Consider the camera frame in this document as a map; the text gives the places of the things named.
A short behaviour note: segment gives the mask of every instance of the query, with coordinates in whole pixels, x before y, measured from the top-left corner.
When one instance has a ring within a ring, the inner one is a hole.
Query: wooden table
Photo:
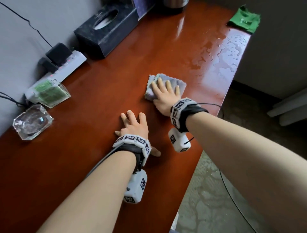
[[[49,110],[55,120],[45,132],[24,142],[9,129],[0,139],[0,232],[35,232],[110,151],[127,110],[146,114],[162,156],[149,158],[142,201],[122,204],[114,232],[168,232],[202,148],[193,140],[189,151],[174,151],[170,119],[144,99],[148,75],[182,79],[183,97],[222,104],[250,37],[225,26],[233,14],[202,1],[175,16],[148,14],[106,59],[64,81],[72,97]]]

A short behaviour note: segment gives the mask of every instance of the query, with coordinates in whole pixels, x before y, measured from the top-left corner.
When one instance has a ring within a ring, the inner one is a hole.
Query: floor
[[[302,131],[306,128],[306,122],[281,127],[278,119],[266,115],[270,108],[271,105],[266,101],[260,101],[234,89],[229,90],[223,103],[225,120],[259,133],[307,158],[307,136]],[[274,232],[220,173],[205,152],[201,155],[180,205],[176,231]]]

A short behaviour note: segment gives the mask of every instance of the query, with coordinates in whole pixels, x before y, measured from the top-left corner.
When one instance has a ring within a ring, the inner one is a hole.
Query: crystal ashtray
[[[53,118],[42,105],[33,105],[16,117],[13,127],[22,140],[32,140],[51,125]]]

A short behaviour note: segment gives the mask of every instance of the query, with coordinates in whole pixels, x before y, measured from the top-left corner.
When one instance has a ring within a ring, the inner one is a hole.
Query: tissue box
[[[138,24],[138,13],[132,4],[105,5],[74,33],[89,55],[105,58]]]

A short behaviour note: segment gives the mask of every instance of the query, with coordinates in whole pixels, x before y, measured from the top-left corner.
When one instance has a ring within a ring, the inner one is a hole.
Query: wall
[[[76,43],[73,31],[95,14],[101,0],[1,0],[2,3],[30,20],[46,40],[54,46],[62,42]],[[42,76],[38,60],[49,45],[28,23],[0,5],[0,91],[17,101]],[[21,110],[0,98],[0,135],[12,124]]]
[[[208,0],[237,9],[243,4],[261,14],[235,80],[278,98],[307,87],[307,1]]]

